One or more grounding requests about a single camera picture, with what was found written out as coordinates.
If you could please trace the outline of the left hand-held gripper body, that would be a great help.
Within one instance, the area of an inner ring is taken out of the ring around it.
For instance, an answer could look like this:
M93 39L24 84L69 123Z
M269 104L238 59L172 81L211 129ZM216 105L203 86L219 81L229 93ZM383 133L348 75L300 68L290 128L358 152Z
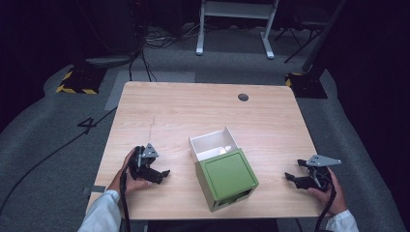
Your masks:
M153 178L161 177L161 172L153 169L150 165L159 156L152 144L136 146L129 160L129 170L134 180L142 178L151 182Z

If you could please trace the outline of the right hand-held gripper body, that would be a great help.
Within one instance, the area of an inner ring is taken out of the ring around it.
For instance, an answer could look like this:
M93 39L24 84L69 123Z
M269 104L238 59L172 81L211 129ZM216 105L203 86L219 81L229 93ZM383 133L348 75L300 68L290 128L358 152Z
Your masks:
M332 181L328 167L341 164L340 159L332 159L321 155L313 155L307 160L307 176L296 177L295 185L297 189L319 189L326 190Z

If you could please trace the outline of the white box drawer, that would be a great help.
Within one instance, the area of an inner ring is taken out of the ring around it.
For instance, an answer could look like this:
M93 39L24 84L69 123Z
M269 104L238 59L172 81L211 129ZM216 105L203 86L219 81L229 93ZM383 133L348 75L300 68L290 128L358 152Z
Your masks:
M238 149L238 145L228 127L197 137L189 138L193 160L199 162Z

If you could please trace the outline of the green box shell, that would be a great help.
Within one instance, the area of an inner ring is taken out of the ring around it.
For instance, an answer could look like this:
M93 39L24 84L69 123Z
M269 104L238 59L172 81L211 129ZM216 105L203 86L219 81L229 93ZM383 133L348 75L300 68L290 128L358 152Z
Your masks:
M241 149L198 161L194 166L211 212L249 198L259 186Z

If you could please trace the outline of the person's left hand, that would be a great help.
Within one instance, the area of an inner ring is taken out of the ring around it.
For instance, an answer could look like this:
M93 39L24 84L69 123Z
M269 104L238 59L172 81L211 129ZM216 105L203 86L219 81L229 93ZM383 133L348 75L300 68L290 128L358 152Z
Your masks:
M122 167L118 170L107 189L116 190L118 193L121 193L121 188L124 188L123 193L129 194L137 190L146 189L152 185L151 182L144 179L134 180L132 176L127 172L129 159L132 156L133 152L134 150L131 150L126 155Z

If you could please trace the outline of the person's right hand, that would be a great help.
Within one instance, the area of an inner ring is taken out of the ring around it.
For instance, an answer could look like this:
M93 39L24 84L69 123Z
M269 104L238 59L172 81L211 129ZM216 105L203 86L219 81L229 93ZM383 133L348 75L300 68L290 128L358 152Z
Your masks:
M332 203L332 206L329 208L328 214L330 216L335 216L339 213L346 211L348 207L344 198L342 187L338 182L337 176L331 169L329 169L329 172L331 174L332 182L335 187L336 196ZM326 192L323 192L316 188L309 188L307 192L314 196L324 207L326 207L327 203L331 198L332 188L329 188Z

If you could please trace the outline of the grey tape strip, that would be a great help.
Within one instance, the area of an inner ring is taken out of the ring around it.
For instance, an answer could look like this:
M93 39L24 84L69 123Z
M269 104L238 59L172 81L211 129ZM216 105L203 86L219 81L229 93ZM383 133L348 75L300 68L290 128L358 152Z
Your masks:
M92 186L89 188L84 188L82 191L82 194L84 195L89 195L92 192L104 192L105 191L105 187L104 186Z

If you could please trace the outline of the black yellow striped stand base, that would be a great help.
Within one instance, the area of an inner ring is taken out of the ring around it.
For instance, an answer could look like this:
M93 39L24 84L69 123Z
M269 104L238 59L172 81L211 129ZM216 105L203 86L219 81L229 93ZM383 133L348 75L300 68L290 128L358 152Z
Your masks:
M107 69L81 71L71 67L56 89L57 93L97 95Z
M327 99L327 94L318 78L303 72L289 72L284 76L285 84L296 98Z

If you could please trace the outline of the dark equipment rack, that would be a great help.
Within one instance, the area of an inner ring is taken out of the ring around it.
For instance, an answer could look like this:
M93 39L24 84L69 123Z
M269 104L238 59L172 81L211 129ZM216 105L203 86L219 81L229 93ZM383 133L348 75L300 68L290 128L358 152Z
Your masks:
M131 66L144 44L143 0L75 0L98 41L112 55L123 57L114 66Z

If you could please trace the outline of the grey metal stand post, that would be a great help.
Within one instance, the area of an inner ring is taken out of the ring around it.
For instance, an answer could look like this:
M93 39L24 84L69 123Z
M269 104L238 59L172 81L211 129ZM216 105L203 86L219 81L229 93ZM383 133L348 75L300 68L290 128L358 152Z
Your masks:
M320 57L320 52L322 50L322 47L334 27L338 16L340 15L340 12L342 11L343 6L345 5L346 0L339 0L337 7L333 14L331 15L329 23L325 26L325 29L322 31L321 35L319 36L319 39L317 43L314 45L310 55L307 57L306 61L302 65L302 71L305 73L308 73L313 65L315 64L316 60Z

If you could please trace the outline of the white metal desk frame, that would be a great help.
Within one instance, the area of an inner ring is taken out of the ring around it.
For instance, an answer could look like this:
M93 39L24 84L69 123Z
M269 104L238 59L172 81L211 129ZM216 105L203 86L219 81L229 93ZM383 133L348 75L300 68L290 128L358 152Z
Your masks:
M196 44L195 54L200 56L204 52L205 38L205 17L238 17L250 19L265 19L267 21L265 30L260 33L265 53L268 59L275 58L274 51L269 42L269 35L276 16L278 1L273 0L270 4L236 3L236 2L217 2L202 0L199 13L199 35Z

